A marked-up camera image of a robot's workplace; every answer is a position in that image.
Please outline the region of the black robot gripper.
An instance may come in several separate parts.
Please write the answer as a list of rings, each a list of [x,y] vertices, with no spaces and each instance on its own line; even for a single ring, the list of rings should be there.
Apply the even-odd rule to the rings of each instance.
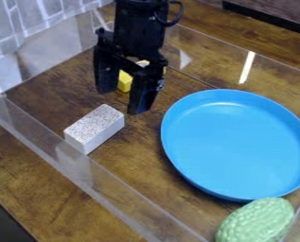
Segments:
[[[146,112],[165,86],[168,60],[160,53],[168,27],[168,0],[114,0],[114,31],[97,29],[94,77],[97,90],[108,94],[118,88],[120,70],[128,57],[148,60],[150,66],[133,76],[128,112]]]

